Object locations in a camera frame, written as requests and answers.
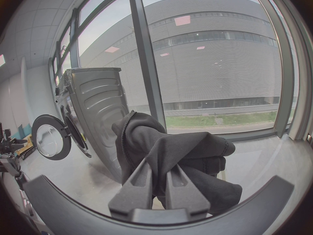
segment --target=door glass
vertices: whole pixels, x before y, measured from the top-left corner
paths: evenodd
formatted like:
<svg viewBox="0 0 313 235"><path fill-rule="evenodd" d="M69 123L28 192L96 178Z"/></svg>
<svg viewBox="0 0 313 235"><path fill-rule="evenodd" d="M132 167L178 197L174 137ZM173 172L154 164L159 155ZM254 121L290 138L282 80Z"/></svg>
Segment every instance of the door glass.
<svg viewBox="0 0 313 235"><path fill-rule="evenodd" d="M63 139L61 134L51 125L44 124L37 130L38 151L46 156L52 157L62 151Z"/></svg>
<svg viewBox="0 0 313 235"><path fill-rule="evenodd" d="M129 0L115 0L78 37L80 67L119 67L129 110L150 113Z"/></svg>
<svg viewBox="0 0 313 235"><path fill-rule="evenodd" d="M258 0L142 0L168 133L274 126L282 66Z"/></svg>
<svg viewBox="0 0 313 235"><path fill-rule="evenodd" d="M293 101L292 101L292 107L291 107L291 112L290 112L290 116L288 119L288 123L292 122L293 119L293 115L295 113L295 108L297 106L297 102L298 102L298 94L299 94L299 65L298 65L298 57L297 57L297 53L295 50L295 43L292 39L291 36L291 32L290 29L284 19L283 14L280 12L279 8L277 7L277 5L274 3L273 0L269 0L269 2L272 4L272 6L274 7L274 9L276 10L280 21L282 22L284 29L287 33L287 37L288 37L288 41L290 44L290 48L291 48L291 54L292 54L292 60L293 60L293 64L294 64L294 78L295 78L295 82L294 82L294 94L293 94Z"/></svg>
<svg viewBox="0 0 313 235"><path fill-rule="evenodd" d="M61 66L62 75L64 74L66 70L71 69L71 68L72 68L71 67L71 53L68 52Z"/></svg>

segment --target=silver washing machine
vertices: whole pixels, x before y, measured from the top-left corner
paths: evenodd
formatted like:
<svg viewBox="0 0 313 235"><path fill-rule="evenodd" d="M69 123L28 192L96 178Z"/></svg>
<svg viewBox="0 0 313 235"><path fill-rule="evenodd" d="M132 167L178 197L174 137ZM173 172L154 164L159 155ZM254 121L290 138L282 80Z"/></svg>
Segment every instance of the silver washing machine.
<svg viewBox="0 0 313 235"><path fill-rule="evenodd" d="M71 138L88 157L121 182L112 124L129 113L119 77L120 68L68 69L56 88L57 105L62 120L52 115L37 117L32 126L34 145L48 159L65 158Z"/></svg>

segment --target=black cloth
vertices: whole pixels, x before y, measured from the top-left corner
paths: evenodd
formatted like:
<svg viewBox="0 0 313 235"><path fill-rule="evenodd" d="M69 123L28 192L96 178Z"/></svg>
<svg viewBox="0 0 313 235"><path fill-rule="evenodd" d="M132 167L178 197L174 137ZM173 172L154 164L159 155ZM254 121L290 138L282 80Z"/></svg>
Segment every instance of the black cloth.
<svg viewBox="0 0 313 235"><path fill-rule="evenodd" d="M146 157L152 168L152 193L165 208L166 173L177 163L211 203L218 214L240 201L242 187L216 178L225 169L225 158L235 151L233 143L208 132L166 134L152 116L131 111L112 125L117 135L117 159L122 185Z"/></svg>

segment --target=building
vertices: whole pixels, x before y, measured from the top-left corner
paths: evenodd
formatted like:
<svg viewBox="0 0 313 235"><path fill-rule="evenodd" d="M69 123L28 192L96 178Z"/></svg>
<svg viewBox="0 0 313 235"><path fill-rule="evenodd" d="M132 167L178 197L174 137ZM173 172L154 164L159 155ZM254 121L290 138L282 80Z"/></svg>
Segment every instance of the building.
<svg viewBox="0 0 313 235"><path fill-rule="evenodd" d="M166 116L278 109L280 50L261 4L162 0L145 13ZM80 65L120 67L129 108L150 111L131 15L82 53Z"/></svg>

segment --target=ceiling light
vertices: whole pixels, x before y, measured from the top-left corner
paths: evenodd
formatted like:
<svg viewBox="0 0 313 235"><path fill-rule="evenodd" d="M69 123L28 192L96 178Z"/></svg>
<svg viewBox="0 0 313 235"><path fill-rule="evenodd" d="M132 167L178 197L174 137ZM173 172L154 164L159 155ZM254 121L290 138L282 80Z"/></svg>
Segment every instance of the ceiling light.
<svg viewBox="0 0 313 235"><path fill-rule="evenodd" d="M175 18L176 26L189 24L190 23L190 16L183 16L179 18Z"/></svg>
<svg viewBox="0 0 313 235"><path fill-rule="evenodd" d="M4 56L0 55L0 66L5 64Z"/></svg>
<svg viewBox="0 0 313 235"><path fill-rule="evenodd" d="M106 49L105 52L113 53L113 52L116 52L117 50L119 50L119 48L111 46L110 48Z"/></svg>

